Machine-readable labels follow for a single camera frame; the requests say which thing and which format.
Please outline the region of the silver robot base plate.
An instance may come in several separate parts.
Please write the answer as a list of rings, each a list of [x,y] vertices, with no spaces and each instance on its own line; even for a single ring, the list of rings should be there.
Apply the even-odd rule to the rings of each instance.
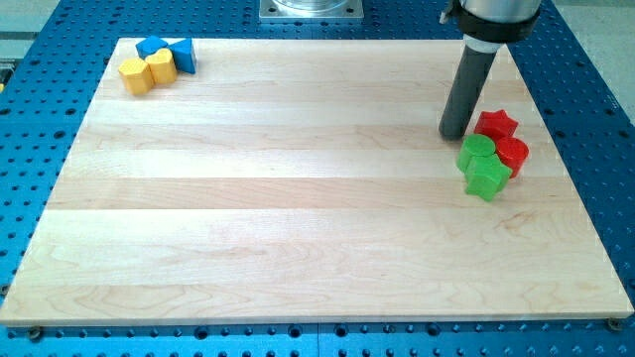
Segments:
[[[361,0],[260,0],[261,21],[361,20]]]

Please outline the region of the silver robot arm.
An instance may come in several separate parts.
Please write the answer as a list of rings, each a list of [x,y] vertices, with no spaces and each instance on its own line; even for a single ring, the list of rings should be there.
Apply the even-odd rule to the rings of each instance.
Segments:
[[[502,45],[531,36],[541,3],[541,0],[449,0],[441,11],[440,23],[455,19],[469,49],[495,54]]]

